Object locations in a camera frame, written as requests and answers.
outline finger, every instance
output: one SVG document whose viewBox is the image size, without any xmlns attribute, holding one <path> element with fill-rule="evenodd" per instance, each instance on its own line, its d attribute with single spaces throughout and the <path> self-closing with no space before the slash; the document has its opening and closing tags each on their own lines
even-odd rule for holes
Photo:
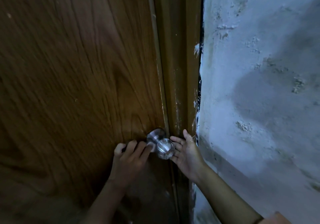
<svg viewBox="0 0 320 224">
<path fill-rule="evenodd" d="M 181 139 L 181 138 L 175 137 L 175 136 L 170 136 L 170 140 L 174 141 L 174 142 L 178 142 L 181 145 L 184 145 L 186 143 L 186 141 L 184 139 Z"/>
<path fill-rule="evenodd" d="M 178 157 L 172 156 L 170 159 L 171 159 L 171 161 L 173 161 L 175 164 L 177 164 L 177 162 L 178 162 Z"/>
<path fill-rule="evenodd" d="M 119 143 L 116 147 L 115 147 L 115 150 L 114 150 L 114 155 L 116 157 L 119 157 L 122 155 L 122 149 L 124 149 L 126 147 L 126 144 L 123 144 L 123 143 Z"/>
<path fill-rule="evenodd" d="M 174 156 L 179 157 L 180 152 L 178 150 L 174 150 Z"/>
<path fill-rule="evenodd" d="M 136 145 L 137 145 L 136 140 L 130 141 L 127 145 L 127 149 L 123 153 L 123 157 L 125 157 L 125 158 L 129 157 L 134 152 Z"/>
<path fill-rule="evenodd" d="M 182 145 L 179 144 L 178 142 L 173 142 L 174 148 L 181 151 L 182 150 Z"/>
<path fill-rule="evenodd" d="M 187 143 L 194 143 L 192 136 L 187 132 L 186 129 L 183 130 L 183 136 L 185 137 Z"/>
<path fill-rule="evenodd" d="M 138 146 L 137 146 L 137 148 L 136 148 L 136 150 L 135 150 L 134 153 L 132 154 L 132 156 L 133 156 L 134 158 L 140 157 L 140 155 L 141 155 L 141 153 L 143 152 L 143 150 L 144 150 L 144 148 L 146 147 L 146 145 L 147 145 L 147 144 L 146 144 L 144 141 L 140 141 L 139 144 L 138 144 Z"/>
<path fill-rule="evenodd" d="M 140 160 L 141 160 L 143 163 L 146 163 L 146 161 L 147 161 L 147 159 L 148 159 L 148 157 L 149 157 L 149 154 L 150 154 L 151 150 L 152 150 L 152 146 L 151 146 L 151 145 L 149 145 L 149 146 L 147 146 L 147 147 L 144 148 L 143 153 L 142 153 L 141 156 L 140 156 Z"/>
</svg>

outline person's left hand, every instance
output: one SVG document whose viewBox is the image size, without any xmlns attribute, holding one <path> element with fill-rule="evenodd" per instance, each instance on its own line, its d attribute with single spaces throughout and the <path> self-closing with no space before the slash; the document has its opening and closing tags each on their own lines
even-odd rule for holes
<svg viewBox="0 0 320 224">
<path fill-rule="evenodd" d="M 117 188 L 126 189 L 146 164 L 152 147 L 143 141 L 136 146 L 137 141 L 134 140 L 128 143 L 125 152 L 122 152 L 126 147 L 123 143 L 119 143 L 114 150 L 108 182 L 112 182 Z"/>
</svg>

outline forearm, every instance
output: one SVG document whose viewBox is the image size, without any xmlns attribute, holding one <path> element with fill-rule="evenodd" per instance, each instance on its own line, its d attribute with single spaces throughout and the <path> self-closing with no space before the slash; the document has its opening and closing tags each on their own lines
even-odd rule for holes
<svg viewBox="0 0 320 224">
<path fill-rule="evenodd" d="M 100 194 L 90 207 L 84 223 L 109 224 L 125 194 L 125 190 L 116 187 L 113 182 L 107 181 Z"/>
<path fill-rule="evenodd" d="M 209 201 L 222 224 L 253 224 L 262 220 L 208 165 L 203 167 L 196 185 Z"/>
</svg>

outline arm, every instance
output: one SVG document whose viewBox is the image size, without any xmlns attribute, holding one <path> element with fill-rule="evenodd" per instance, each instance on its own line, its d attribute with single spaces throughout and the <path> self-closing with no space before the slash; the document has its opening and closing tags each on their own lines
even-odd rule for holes
<svg viewBox="0 0 320 224">
<path fill-rule="evenodd" d="M 151 151 L 151 147 L 146 147 L 143 141 L 136 146 L 137 141 L 130 141 L 125 152 L 122 152 L 126 145 L 117 145 L 109 179 L 90 207 L 83 223 L 111 223 L 126 188 L 144 167 Z"/>
<path fill-rule="evenodd" d="M 240 198 L 204 161 L 201 153 L 186 130 L 186 140 L 170 137 L 175 145 L 171 160 L 194 182 L 210 203 L 222 224 L 254 224 L 263 218 Z"/>
</svg>

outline silver door knob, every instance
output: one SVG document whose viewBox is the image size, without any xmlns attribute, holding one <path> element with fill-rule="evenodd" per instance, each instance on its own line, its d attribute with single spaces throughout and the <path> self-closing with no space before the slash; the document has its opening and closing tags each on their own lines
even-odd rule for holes
<svg viewBox="0 0 320 224">
<path fill-rule="evenodd" d="M 152 146 L 151 152 L 155 152 L 161 159 L 169 159 L 174 155 L 174 144 L 166 137 L 163 129 L 155 129 L 146 136 L 146 144 Z"/>
</svg>

